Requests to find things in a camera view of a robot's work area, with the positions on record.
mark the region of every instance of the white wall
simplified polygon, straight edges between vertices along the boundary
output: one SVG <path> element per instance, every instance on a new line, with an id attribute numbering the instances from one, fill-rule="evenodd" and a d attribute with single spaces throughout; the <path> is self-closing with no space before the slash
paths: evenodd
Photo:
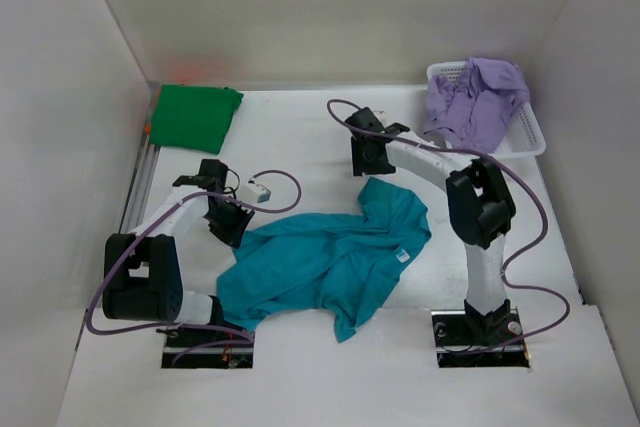
<path id="1" fill-rule="evenodd" d="M 415 82 L 467 55 L 526 65 L 566 0 L 107 0 L 147 78 Z"/>
<path id="2" fill-rule="evenodd" d="M 53 425 L 148 89 L 104 0 L 0 0 L 0 425 Z"/>
<path id="3" fill-rule="evenodd" d="M 640 0 L 569 0 L 529 77 L 578 281 L 640 407 Z"/>

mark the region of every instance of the teal cloth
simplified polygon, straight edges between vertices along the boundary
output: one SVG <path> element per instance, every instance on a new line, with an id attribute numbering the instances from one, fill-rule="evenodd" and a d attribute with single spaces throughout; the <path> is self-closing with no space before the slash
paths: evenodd
<path id="1" fill-rule="evenodd" d="M 338 342 L 353 336 L 431 238 L 410 190 L 371 178 L 358 201 L 363 215 L 301 214 L 246 232 L 218 278 L 225 320 L 254 330 L 276 312 L 328 309 Z"/>

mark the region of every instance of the clothing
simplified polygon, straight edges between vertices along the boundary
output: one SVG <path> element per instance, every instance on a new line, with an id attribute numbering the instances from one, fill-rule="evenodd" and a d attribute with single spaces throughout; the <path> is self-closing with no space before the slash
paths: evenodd
<path id="1" fill-rule="evenodd" d="M 242 97 L 233 89 L 163 85 L 151 117 L 150 141 L 219 154 Z"/>
<path id="2" fill-rule="evenodd" d="M 301 214 L 246 232 L 218 278 L 225 320 L 253 330 L 275 312 L 328 309 L 338 342 L 354 335 L 431 238 L 410 190 L 371 178 L 358 201 L 362 215 Z"/>
<path id="3" fill-rule="evenodd" d="M 469 58 L 455 85 L 442 75 L 431 78 L 424 133 L 441 135 L 453 147 L 490 154 L 529 99 L 516 64 Z"/>

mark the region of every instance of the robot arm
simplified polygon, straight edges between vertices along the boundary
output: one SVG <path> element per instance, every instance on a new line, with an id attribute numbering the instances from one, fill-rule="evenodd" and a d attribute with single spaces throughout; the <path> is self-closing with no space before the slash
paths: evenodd
<path id="1" fill-rule="evenodd" d="M 178 178 L 167 200 L 148 220 L 128 234 L 109 237 L 105 246 L 105 275 L 137 236 L 185 196 L 201 190 L 223 193 L 228 170 L 218 160 L 203 160 L 197 175 Z M 239 195 L 240 200 L 254 204 L 268 200 L 270 192 L 259 184 L 250 183 L 239 189 Z M 209 222 L 211 233 L 219 240 L 238 247 L 253 215 L 253 211 L 208 196 L 195 197 L 182 204 L 150 232 L 109 283 L 102 302 L 105 316 L 221 325 L 224 319 L 217 297 L 183 289 L 176 242 L 187 235 L 195 222 L 204 218 Z M 149 266 L 148 277 L 135 273 L 143 264 Z"/>
<path id="2" fill-rule="evenodd" d="M 368 108 L 353 114 L 346 123 L 424 143 L 403 125 L 385 128 Z M 397 140 L 352 135 L 354 175 L 388 174 L 399 167 L 447 194 L 451 225 L 464 242 L 467 254 L 467 323 L 478 335 L 497 328 L 510 312 L 501 267 L 506 233 L 515 215 L 515 204 L 499 169 L 482 159 L 429 152 Z"/>

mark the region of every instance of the white table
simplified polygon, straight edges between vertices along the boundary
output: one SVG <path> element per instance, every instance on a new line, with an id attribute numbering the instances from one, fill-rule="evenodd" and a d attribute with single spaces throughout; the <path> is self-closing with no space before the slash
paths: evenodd
<path id="1" fill-rule="evenodd" d="M 364 180 L 351 176 L 348 132 L 326 113 L 332 97 L 385 110 L 391 122 L 420 128 L 424 91 L 417 87 L 250 92 L 220 158 L 244 179 L 267 168 L 296 175 L 304 193 L 294 213 L 357 213 Z M 349 112 L 345 107 L 345 116 Z M 161 149 L 147 214 L 179 175 L 197 172 L 205 157 L 212 156 Z M 109 338 L 85 332 L 58 425 L 637 426 L 598 310 L 582 305 L 537 163 L 510 166 L 541 197 L 551 226 L 509 277 L 556 289 L 573 308 L 560 327 L 529 339 L 531 369 L 438 368 L 430 309 L 461 308 L 464 249 L 448 223 L 444 194 L 398 172 L 385 179 L 425 202 L 433 238 L 355 337 L 337 344 L 327 312 L 282 314 L 258 327 L 251 370 L 161 370 L 163 339 L 153 330 Z M 264 178 L 273 191 L 271 207 L 291 201 L 295 190 L 288 182 Z M 507 254 L 540 228 L 526 194 L 508 183 L 518 213 Z M 251 228 L 279 217 L 256 214 Z M 217 276 L 233 263 L 230 249 L 214 240 L 204 221 L 179 249 L 185 287 L 215 293 Z M 545 294 L 509 296 L 525 331 L 562 313 L 560 302 Z M 103 326 L 126 324 L 96 317 Z"/>

